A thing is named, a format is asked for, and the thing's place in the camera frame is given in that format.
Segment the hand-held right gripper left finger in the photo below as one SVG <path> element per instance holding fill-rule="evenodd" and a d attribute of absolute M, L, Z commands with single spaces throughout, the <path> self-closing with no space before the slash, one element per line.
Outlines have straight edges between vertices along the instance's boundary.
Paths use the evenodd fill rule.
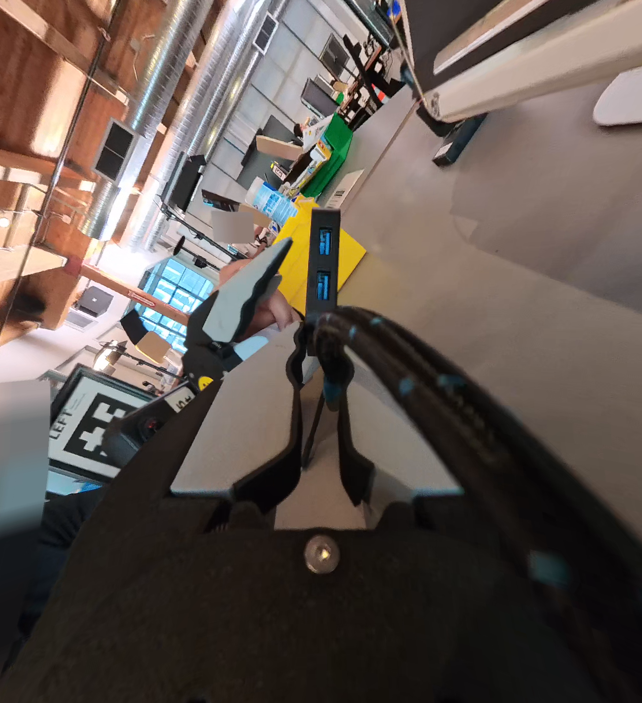
<path fill-rule="evenodd" d="M 225 376 L 171 483 L 173 496 L 276 512 L 301 476 L 304 357 L 297 323 Z"/>

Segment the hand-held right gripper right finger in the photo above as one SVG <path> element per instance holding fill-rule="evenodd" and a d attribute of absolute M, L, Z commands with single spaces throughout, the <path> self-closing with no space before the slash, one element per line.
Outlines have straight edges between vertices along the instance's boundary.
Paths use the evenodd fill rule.
<path fill-rule="evenodd" d="M 352 351 L 351 379 L 338 401 L 341 485 L 352 505 L 457 497 L 463 488 L 390 391 Z"/>

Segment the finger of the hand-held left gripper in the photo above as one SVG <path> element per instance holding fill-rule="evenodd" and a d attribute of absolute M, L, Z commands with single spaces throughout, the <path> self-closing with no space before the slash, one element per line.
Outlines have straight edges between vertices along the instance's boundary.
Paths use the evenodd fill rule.
<path fill-rule="evenodd" d="M 275 243 L 209 298 L 203 312 L 206 341 L 235 342 L 247 329 L 257 303 L 278 289 L 278 271 L 291 245 L 290 239 Z"/>

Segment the black multiport adapter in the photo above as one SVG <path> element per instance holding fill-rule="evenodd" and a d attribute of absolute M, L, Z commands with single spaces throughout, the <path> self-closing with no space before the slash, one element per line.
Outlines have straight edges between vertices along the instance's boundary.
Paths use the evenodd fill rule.
<path fill-rule="evenodd" d="M 340 237 L 340 210 L 313 208 L 310 214 L 304 339 L 308 358 L 315 360 L 317 325 L 337 306 Z"/>

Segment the yellow plastic bin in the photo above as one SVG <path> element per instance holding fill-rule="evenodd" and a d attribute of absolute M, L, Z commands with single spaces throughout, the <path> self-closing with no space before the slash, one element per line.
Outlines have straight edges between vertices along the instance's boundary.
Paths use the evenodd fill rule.
<path fill-rule="evenodd" d="M 301 198 L 295 202 L 298 213 L 287 220 L 275 242 L 290 239 L 291 248 L 282 262 L 278 290 L 288 303 L 299 313 L 306 313 L 308 257 L 310 246 L 310 220 L 313 208 L 318 205 L 314 199 Z M 342 289 L 352 272 L 365 256 L 366 251 L 345 230 L 341 230 L 338 290 Z"/>

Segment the person's left forearm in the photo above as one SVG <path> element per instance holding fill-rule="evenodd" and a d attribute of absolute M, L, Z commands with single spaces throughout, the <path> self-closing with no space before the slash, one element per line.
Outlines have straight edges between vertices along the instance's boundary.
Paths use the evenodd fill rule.
<path fill-rule="evenodd" d="M 14 655 L 31 637 L 67 563 L 74 541 L 106 492 L 107 487 L 102 486 L 51 498 L 44 505 L 34 566 L 19 615 Z"/>

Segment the blue white wipes canister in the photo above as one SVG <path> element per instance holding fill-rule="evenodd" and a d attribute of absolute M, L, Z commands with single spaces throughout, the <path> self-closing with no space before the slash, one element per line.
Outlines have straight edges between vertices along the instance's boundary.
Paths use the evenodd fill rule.
<path fill-rule="evenodd" d="M 252 181 L 248 188 L 245 202 L 262 215 L 267 216 L 280 228 L 299 214 L 298 208 L 290 198 L 273 189 L 259 176 Z"/>

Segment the white paper label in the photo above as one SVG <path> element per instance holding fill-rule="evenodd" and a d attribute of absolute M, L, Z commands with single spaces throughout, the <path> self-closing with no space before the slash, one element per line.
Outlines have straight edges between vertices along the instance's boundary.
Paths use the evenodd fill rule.
<path fill-rule="evenodd" d="M 357 170 L 348 172 L 332 189 L 332 192 L 326 201 L 326 209 L 341 209 L 344 202 L 348 199 L 352 190 L 362 180 L 365 170 Z"/>

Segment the green plastic bin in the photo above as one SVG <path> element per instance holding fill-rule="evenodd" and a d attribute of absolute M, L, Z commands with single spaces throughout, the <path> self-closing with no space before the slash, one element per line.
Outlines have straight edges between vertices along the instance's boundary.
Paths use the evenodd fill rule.
<path fill-rule="evenodd" d="M 352 136 L 351 128 L 334 113 L 322 135 L 322 140 L 329 146 L 331 155 L 301 190 L 303 197 L 318 198 L 322 194 L 345 162 Z"/>

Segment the small black battery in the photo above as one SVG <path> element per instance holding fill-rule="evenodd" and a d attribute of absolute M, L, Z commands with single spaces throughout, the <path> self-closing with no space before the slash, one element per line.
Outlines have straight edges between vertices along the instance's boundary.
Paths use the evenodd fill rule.
<path fill-rule="evenodd" d="M 433 163 L 439 168 L 456 163 L 487 116 L 488 113 L 485 112 L 457 123 L 436 151 L 432 159 Z"/>

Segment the silver air duct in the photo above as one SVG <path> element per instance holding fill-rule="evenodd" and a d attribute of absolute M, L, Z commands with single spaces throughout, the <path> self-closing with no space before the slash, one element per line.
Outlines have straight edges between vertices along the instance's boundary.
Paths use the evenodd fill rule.
<path fill-rule="evenodd" d="M 244 74 L 262 52 L 254 41 L 264 22 L 278 21 L 287 1 L 224 1 L 202 56 L 152 163 L 122 233 L 127 250 L 153 250 L 167 229 L 160 195 L 181 153 L 211 156 L 245 89 Z"/>
<path fill-rule="evenodd" d="M 97 152 L 96 186 L 81 225 L 85 236 L 108 241 L 115 232 L 211 6 L 168 2 L 125 116 L 110 119 Z"/>

